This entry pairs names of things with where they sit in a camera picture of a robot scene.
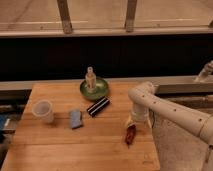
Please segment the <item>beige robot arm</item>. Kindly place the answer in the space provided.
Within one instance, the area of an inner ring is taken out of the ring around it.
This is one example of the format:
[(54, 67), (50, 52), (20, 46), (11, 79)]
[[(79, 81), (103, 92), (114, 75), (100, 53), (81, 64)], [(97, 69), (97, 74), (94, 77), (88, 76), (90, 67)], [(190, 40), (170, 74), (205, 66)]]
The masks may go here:
[(143, 123), (149, 110), (176, 123), (207, 144), (213, 143), (213, 116), (155, 95), (156, 87), (151, 82), (143, 82), (128, 91), (133, 103), (126, 126)]

